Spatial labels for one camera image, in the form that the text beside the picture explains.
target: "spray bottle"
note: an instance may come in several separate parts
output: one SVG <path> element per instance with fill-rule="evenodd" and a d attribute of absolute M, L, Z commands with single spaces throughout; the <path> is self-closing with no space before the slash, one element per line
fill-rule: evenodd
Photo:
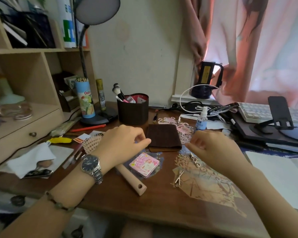
<path fill-rule="evenodd" d="M 195 131 L 207 128 L 207 107 L 204 106 L 195 124 Z"/>

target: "window sill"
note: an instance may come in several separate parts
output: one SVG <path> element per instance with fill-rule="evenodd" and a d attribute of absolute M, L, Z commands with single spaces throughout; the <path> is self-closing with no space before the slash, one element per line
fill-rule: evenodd
<path fill-rule="evenodd" d="M 179 95 L 179 94 L 172 95 L 171 101 L 172 102 L 180 102 L 180 96 L 181 95 Z M 203 104 L 220 106 L 219 102 L 213 98 L 198 99 L 198 98 L 192 97 L 191 95 L 183 95 L 181 98 L 181 103 L 188 103 L 191 101 L 201 101 Z"/>

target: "white notebook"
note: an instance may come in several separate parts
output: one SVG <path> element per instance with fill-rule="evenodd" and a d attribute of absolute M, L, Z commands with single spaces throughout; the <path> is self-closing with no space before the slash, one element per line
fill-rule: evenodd
<path fill-rule="evenodd" d="M 249 151 L 246 155 L 284 199 L 298 209 L 298 158 L 290 159 Z"/>

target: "lamp shade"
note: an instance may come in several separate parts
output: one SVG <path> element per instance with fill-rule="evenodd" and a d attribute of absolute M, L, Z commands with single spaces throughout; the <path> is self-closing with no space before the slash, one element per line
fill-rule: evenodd
<path fill-rule="evenodd" d="M 76 0 L 74 14 L 85 25 L 98 25 L 110 20 L 119 7 L 120 0 Z"/>

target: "curtain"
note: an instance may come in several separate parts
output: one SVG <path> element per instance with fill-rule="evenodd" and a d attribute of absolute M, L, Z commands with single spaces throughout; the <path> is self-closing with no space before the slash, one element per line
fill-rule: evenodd
<path fill-rule="evenodd" d="M 223 63 L 223 84 L 213 91 L 219 103 L 267 104 L 269 96 L 284 96 L 298 108 L 298 0 L 184 0 L 183 6 L 195 63 Z"/>

